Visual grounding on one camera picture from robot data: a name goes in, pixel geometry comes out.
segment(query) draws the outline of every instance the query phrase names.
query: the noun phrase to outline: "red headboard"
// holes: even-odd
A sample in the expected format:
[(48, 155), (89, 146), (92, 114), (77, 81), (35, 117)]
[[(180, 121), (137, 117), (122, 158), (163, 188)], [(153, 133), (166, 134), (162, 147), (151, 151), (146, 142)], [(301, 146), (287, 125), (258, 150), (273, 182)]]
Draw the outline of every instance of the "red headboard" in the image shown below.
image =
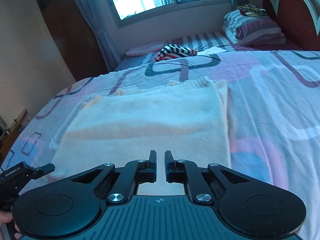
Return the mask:
[(320, 51), (320, 17), (310, 0), (263, 0), (284, 35), (304, 50)]

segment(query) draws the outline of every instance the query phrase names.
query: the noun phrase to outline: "folded striped clothing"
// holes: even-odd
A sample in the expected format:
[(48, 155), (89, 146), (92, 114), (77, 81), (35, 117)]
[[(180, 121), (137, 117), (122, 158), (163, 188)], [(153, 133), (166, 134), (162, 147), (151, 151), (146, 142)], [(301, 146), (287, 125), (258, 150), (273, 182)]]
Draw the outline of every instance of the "folded striped clothing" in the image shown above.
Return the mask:
[(197, 52), (194, 49), (182, 47), (176, 44), (169, 44), (161, 49), (155, 58), (155, 62), (181, 57), (192, 57), (195, 55), (197, 55)]

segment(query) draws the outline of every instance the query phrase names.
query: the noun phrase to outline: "brown wooden door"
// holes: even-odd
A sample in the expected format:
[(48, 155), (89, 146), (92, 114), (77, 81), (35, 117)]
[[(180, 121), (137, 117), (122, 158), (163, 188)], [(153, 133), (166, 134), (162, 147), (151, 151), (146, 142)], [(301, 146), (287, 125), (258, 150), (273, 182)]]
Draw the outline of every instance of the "brown wooden door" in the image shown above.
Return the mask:
[(74, 0), (37, 0), (72, 75), (79, 81), (108, 73), (96, 38)]

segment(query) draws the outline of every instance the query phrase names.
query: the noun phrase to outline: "silver screw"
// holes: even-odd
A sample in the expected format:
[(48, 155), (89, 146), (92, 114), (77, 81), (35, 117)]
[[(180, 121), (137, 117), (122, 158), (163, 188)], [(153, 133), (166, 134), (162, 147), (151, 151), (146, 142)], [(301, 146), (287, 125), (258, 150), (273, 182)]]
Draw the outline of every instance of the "silver screw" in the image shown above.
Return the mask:
[(210, 201), (212, 198), (211, 198), (211, 196), (209, 195), (209, 194), (198, 194), (197, 196), (196, 196), (196, 199), (198, 200), (198, 201), (201, 201), (201, 202), (208, 202), (208, 201)]
[(114, 194), (109, 195), (108, 199), (112, 202), (120, 202), (121, 200), (124, 199), (124, 196), (119, 193), (114, 193)]

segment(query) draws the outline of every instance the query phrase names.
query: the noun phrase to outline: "human hand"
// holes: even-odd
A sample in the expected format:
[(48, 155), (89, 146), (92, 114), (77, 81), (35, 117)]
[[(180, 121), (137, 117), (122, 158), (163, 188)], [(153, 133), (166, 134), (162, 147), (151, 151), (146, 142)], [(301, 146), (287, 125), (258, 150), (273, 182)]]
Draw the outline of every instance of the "human hand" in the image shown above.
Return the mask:
[[(5, 212), (0, 210), (0, 226), (3, 225), (3, 223), (10, 223), (13, 220), (12, 213), (11, 212)], [(18, 231), (18, 233), (14, 234), (14, 237), (18, 240), (21, 238), (22, 234), (20, 233), (20, 230), (18, 229), (17, 225), (14, 225), (15, 229)], [(3, 240), (3, 236), (0, 233), (0, 240)]]

